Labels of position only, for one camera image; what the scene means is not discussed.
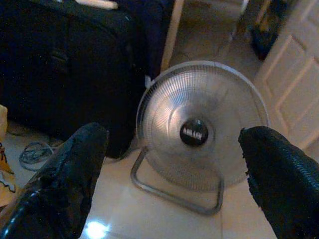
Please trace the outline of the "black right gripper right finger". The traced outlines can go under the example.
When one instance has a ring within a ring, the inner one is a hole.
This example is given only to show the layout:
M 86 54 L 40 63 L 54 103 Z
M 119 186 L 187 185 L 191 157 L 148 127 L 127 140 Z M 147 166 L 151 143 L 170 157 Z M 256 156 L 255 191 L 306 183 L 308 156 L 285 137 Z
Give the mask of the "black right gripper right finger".
M 319 237 L 319 164 L 266 126 L 243 128 L 238 142 L 249 191 L 278 239 Z

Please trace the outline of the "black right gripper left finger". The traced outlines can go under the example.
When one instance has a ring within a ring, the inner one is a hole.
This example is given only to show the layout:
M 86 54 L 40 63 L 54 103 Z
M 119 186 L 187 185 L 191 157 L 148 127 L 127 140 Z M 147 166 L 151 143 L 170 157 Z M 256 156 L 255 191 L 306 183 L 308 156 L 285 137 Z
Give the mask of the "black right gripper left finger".
M 0 213 L 2 239 L 77 239 L 92 206 L 109 132 L 79 128 Z

